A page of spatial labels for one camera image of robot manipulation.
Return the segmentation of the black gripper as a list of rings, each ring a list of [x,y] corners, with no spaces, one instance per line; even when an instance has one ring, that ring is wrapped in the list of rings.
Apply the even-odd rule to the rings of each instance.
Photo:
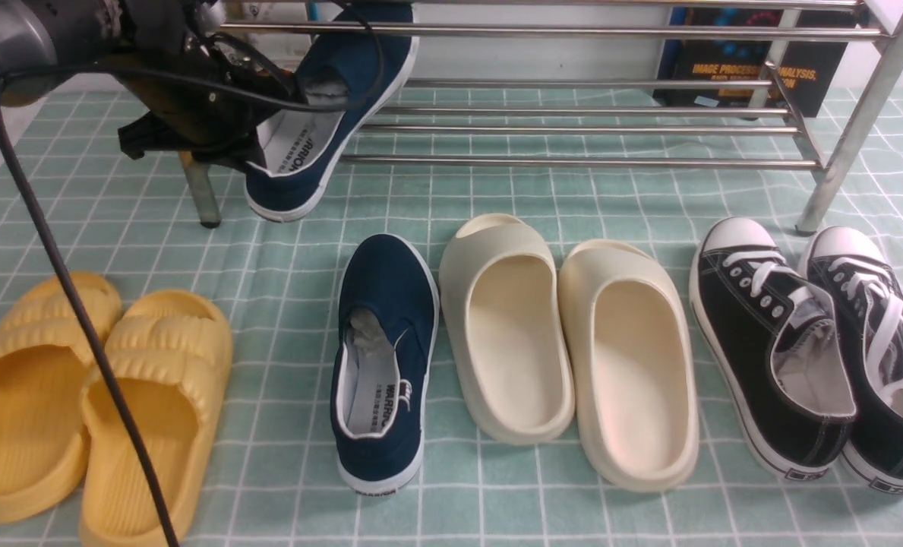
[[[163,71],[278,100],[301,99],[295,77],[277,74],[259,49],[232,34],[206,31],[206,2],[124,1],[121,7],[122,45],[102,65]],[[238,170],[264,161],[257,129],[278,113],[276,107],[151,77],[121,76],[120,82],[148,110],[118,130],[128,158],[180,151]]]

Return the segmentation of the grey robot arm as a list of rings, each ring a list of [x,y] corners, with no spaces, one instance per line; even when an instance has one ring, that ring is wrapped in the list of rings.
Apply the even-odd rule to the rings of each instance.
[[[118,130],[128,158],[178,151],[263,165],[257,127],[306,101],[294,76],[221,31],[225,19],[222,1],[0,1],[0,104],[108,74],[148,110]]]

